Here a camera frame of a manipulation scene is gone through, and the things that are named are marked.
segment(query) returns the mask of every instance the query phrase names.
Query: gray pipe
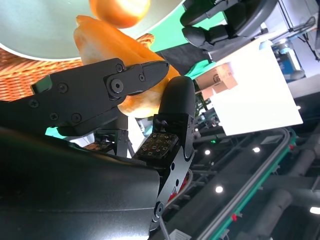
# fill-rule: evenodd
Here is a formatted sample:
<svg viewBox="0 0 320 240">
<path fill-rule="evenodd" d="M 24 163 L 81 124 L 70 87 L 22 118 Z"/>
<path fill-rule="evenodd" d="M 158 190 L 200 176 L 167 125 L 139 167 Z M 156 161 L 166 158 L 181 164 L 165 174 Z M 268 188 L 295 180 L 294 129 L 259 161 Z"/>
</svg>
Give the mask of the gray pipe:
<svg viewBox="0 0 320 240">
<path fill-rule="evenodd" d="M 320 125 L 315 129 L 314 133 L 319 132 Z M 313 134 L 309 140 L 302 146 L 303 150 L 300 152 L 295 165 L 287 174 L 289 177 L 304 176 L 310 168 L 313 161 L 316 159 L 316 152 L 314 149 L 320 144 L 320 137 L 318 134 Z M 252 239 L 270 236 L 278 223 L 283 212 L 292 203 L 293 199 L 289 192 L 283 189 L 275 190 L 268 203 L 261 211 L 255 224 L 252 226 L 248 234 L 239 234 L 237 240 L 244 240 L 243 236 L 249 235 Z"/>
<path fill-rule="evenodd" d="M 289 192 L 282 189 L 275 190 L 249 234 L 252 236 L 270 236 L 279 218 L 291 202 L 292 196 Z"/>
</svg>

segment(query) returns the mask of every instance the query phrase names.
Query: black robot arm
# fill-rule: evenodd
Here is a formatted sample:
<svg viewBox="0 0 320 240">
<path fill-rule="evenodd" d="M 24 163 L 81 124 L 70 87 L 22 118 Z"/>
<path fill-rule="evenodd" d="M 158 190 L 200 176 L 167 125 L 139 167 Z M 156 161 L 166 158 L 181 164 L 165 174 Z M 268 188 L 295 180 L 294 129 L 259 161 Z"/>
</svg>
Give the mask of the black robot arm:
<svg viewBox="0 0 320 240">
<path fill-rule="evenodd" d="M 163 72 L 169 67 L 163 62 L 151 63 L 152 67 L 160 64 L 162 70 L 163 67 L 166 69 L 161 75 L 156 69 L 146 71 L 144 67 L 150 66 L 149 63 L 142 64 L 144 78 L 139 77 L 141 68 L 122 78 L 119 74 L 129 73 L 133 68 L 121 64 L 122 71 L 118 71 L 119 60 L 113 61 L 118 73 L 111 81 L 121 80 L 124 95 L 151 88 L 166 75 Z M 99 65 L 101 69 L 102 63 L 95 63 L 95 66 Z M 95 75 L 85 67 L 74 73 L 86 69 L 83 75 Z M 157 77 L 151 78 L 152 84 L 132 86 L 125 91 L 125 78 L 138 77 L 136 82 L 143 83 L 150 79 L 148 76 L 153 76 L 149 75 L 151 73 L 157 73 Z M 57 87 L 61 90 L 61 84 L 52 78 L 50 88 L 41 87 L 40 83 L 33 86 L 36 94 L 27 100 L 0 104 L 1 112 L 5 113 L 0 122 L 0 220 L 3 223 L 0 229 L 7 239 L 147 239 L 150 230 L 158 227 L 170 195 L 180 190 L 194 157 L 195 89 L 190 78 L 176 77 L 169 82 L 159 114 L 154 116 L 153 133 L 132 159 L 41 135 L 53 121 L 48 115 L 53 108 L 42 108 L 50 106 L 49 95 L 46 95 L 50 91 L 56 91 L 50 98 L 66 98 L 63 104 L 58 104 L 61 108 L 54 108 L 59 118 L 56 126 L 64 129 L 61 133 L 87 134 L 116 118 L 113 113 L 104 115 L 116 109 L 123 98 L 108 88 L 112 87 L 109 79 L 109 76 L 100 79 L 109 101 L 101 98 L 98 101 L 98 96 L 93 96 L 95 94 L 90 90 L 91 94 L 86 95 L 87 100 L 96 100 L 95 103 L 100 105 L 106 103 L 104 108 L 95 108 L 94 112 L 88 109 L 91 103 L 88 105 L 84 99 L 77 102 L 79 98 L 74 94 L 83 91 L 72 91 L 76 86 L 73 81 L 77 79 L 71 78 L 63 79 L 67 92 L 64 92 L 65 88 L 63 92 L 57 90 Z M 68 91 L 70 97 L 64 97 Z M 38 101 L 37 107 L 30 106 L 30 100 L 34 99 Z M 82 108 L 77 108 L 78 104 L 82 104 Z M 70 113 L 79 113 L 78 109 L 87 114 L 81 114 L 77 124 L 72 121 Z"/>
</svg>

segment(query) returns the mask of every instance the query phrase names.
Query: wicker basket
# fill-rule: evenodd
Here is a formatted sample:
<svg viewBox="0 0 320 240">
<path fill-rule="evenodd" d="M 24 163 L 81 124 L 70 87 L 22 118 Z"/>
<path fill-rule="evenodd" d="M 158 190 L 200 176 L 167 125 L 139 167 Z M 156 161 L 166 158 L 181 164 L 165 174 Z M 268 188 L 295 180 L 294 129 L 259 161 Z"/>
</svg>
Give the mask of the wicker basket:
<svg viewBox="0 0 320 240">
<path fill-rule="evenodd" d="M 138 42 L 149 48 L 155 37 L 149 33 Z M 37 61 L 16 56 L 0 48 L 0 100 L 14 101 L 32 95 L 31 85 L 46 75 L 82 65 L 72 61 Z"/>
</svg>

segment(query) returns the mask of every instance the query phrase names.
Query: white plate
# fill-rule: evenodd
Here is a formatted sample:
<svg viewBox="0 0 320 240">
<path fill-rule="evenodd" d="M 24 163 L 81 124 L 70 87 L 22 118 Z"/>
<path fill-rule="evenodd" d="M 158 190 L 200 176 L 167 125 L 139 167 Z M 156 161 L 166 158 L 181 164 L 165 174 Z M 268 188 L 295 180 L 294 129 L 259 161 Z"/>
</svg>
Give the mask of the white plate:
<svg viewBox="0 0 320 240">
<path fill-rule="evenodd" d="M 145 18 L 122 31 L 137 38 L 162 22 L 182 2 L 152 0 Z M 89 0 L 1 0 L 0 48 L 34 60 L 78 59 L 73 39 L 77 15 L 92 16 Z"/>
</svg>

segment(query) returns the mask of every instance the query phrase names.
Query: ceiling light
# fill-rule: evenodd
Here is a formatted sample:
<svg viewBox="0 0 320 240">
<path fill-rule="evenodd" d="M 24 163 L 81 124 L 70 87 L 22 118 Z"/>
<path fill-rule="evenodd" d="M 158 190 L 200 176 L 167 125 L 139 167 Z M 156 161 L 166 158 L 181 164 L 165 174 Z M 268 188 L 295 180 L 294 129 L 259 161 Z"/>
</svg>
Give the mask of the ceiling light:
<svg viewBox="0 0 320 240">
<path fill-rule="evenodd" d="M 255 153 L 260 152 L 260 148 L 259 147 L 255 147 L 254 149 L 252 149 Z"/>
<path fill-rule="evenodd" d="M 222 187 L 222 186 L 217 186 L 216 188 L 215 188 L 215 192 L 217 193 L 217 194 L 220 194 L 220 193 L 222 193 L 224 191 L 224 188 Z"/>
<path fill-rule="evenodd" d="M 310 213 L 312 213 L 312 214 L 320 214 L 320 207 L 315 207 L 315 206 L 311 207 L 310 208 Z"/>
</svg>

